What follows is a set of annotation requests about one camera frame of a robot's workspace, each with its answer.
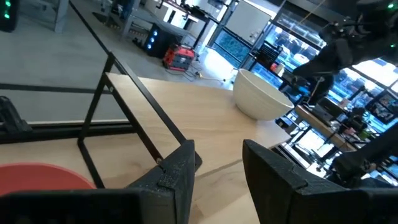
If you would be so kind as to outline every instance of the computer tower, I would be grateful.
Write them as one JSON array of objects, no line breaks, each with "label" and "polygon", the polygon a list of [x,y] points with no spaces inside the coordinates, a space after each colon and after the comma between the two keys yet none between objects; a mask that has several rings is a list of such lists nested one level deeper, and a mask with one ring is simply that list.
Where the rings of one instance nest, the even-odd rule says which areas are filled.
[{"label": "computer tower", "polygon": [[0,30],[12,32],[19,17],[19,0],[0,0]]},{"label": "computer tower", "polygon": [[166,51],[173,44],[179,44],[183,35],[180,35],[167,24],[153,24],[144,44],[144,50],[151,57],[163,58]]}]

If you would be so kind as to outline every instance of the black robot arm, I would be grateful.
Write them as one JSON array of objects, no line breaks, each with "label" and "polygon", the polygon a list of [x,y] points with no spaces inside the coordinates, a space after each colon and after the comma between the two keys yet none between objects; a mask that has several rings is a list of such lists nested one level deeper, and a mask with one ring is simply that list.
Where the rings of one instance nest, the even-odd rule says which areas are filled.
[{"label": "black robot arm", "polygon": [[308,63],[296,68],[293,75],[337,75],[341,69],[379,57],[398,64],[397,0],[360,0],[357,9],[361,15],[355,23],[333,22],[320,31],[326,46]]},{"label": "black robot arm", "polygon": [[251,140],[243,142],[243,165],[260,223],[398,222],[396,189],[346,189]]}]

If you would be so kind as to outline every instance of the glass partition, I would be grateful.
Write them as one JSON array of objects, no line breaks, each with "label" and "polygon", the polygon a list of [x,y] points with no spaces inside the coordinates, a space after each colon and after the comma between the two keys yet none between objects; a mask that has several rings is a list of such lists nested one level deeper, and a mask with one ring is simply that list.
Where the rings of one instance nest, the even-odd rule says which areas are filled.
[{"label": "glass partition", "polygon": [[235,68],[239,68],[241,62],[250,51],[248,46],[225,30],[220,32],[213,48]]},{"label": "glass partition", "polygon": [[307,63],[319,53],[318,50],[284,31],[282,28],[275,25],[271,26],[266,41],[275,46],[282,46],[283,50],[277,62],[283,63],[285,69],[290,72],[298,66]]},{"label": "glass partition", "polygon": [[391,87],[391,90],[398,93],[398,82]]},{"label": "glass partition", "polygon": [[[363,82],[362,85],[365,86],[367,92],[370,94],[367,94],[365,92],[360,93],[351,101],[351,103],[348,105],[348,108],[354,108],[354,107],[363,108],[373,99],[372,96],[377,96],[383,91],[383,88],[363,77],[360,78],[360,82]],[[379,121],[370,113],[365,114],[365,120],[369,123],[370,128],[373,128],[373,130],[375,130],[378,133],[383,133],[385,130],[387,130],[397,122],[397,121],[392,121],[389,124],[383,124],[381,121]]]},{"label": "glass partition", "polygon": [[280,17],[278,17],[276,23],[288,28],[295,34],[304,37],[320,48],[324,47],[326,42],[318,35],[318,30],[320,30],[321,27],[308,20],[299,23],[301,20],[302,18],[293,12],[284,11]]},{"label": "glass partition", "polygon": [[[365,86],[367,91],[373,96],[376,96],[383,91],[381,87],[377,86],[372,81],[369,81],[362,75],[352,71],[349,68],[345,68],[340,70],[339,74],[335,76],[335,85],[329,92],[329,96],[334,102],[338,103],[343,98],[349,98],[362,86]],[[355,106],[364,107],[371,100],[371,97],[366,94],[360,95],[360,97],[362,98],[354,100]]]},{"label": "glass partition", "polygon": [[353,67],[385,86],[390,86],[398,79],[396,66],[379,58],[359,63]]},{"label": "glass partition", "polygon": [[256,63],[251,71],[263,78],[267,83],[271,84],[275,88],[279,88],[283,82],[282,79],[272,74],[268,69],[264,68],[259,63]]}]

